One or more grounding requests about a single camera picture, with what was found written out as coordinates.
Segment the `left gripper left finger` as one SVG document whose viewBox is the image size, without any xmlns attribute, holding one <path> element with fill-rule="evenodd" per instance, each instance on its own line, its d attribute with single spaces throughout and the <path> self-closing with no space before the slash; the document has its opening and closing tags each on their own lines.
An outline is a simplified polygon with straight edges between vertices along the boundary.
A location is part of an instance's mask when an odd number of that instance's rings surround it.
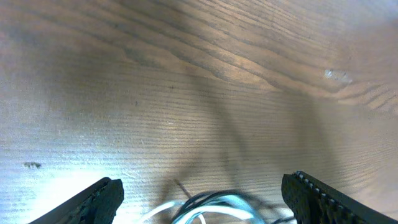
<svg viewBox="0 0 398 224">
<path fill-rule="evenodd" d="M 112 224 L 123 200 L 122 180 L 103 177 L 30 224 Z"/>
</svg>

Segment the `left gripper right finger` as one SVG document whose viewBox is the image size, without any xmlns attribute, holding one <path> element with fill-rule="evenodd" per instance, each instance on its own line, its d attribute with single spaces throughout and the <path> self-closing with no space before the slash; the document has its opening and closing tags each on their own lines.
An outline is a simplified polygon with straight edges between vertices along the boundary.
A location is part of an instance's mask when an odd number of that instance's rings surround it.
<svg viewBox="0 0 398 224">
<path fill-rule="evenodd" d="M 301 224 L 397 224 L 303 171 L 283 175 L 281 192 Z"/>
</svg>

